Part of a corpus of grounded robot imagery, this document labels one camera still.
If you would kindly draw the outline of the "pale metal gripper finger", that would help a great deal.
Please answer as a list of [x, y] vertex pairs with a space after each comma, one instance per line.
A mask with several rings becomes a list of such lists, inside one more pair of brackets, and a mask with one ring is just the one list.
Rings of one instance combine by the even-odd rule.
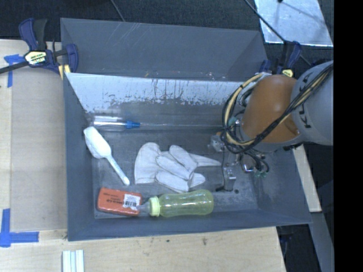
[[215, 150], [215, 152], [223, 152], [225, 149], [225, 144], [219, 135], [213, 135], [210, 138], [210, 145]]
[[224, 186], [226, 191], [232, 191], [237, 179], [232, 167], [223, 167]]

